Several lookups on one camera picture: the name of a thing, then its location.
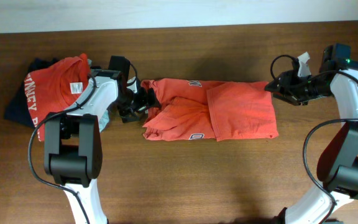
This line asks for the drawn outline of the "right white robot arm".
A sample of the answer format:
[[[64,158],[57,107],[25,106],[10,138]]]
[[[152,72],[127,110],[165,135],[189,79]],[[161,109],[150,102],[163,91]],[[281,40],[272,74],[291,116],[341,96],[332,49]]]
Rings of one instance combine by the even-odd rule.
[[[340,117],[315,126],[303,143],[303,165],[312,188],[291,207],[285,207],[272,223],[329,223],[329,217],[341,206],[358,200],[358,62],[327,60],[319,74],[303,75],[300,63],[283,72],[265,86],[277,99],[289,104],[306,105],[310,100],[333,96]],[[320,155],[312,174],[307,148],[312,135],[329,124],[342,125]]]

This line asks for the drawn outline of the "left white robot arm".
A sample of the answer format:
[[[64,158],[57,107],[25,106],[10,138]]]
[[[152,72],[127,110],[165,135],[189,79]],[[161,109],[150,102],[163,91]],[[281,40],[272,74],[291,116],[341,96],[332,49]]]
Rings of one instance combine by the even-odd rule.
[[[123,123],[160,103],[152,88],[117,70],[92,70],[88,86],[62,114],[45,123],[44,169],[67,195],[76,223],[108,223],[98,192],[103,163],[99,122],[114,106]]]

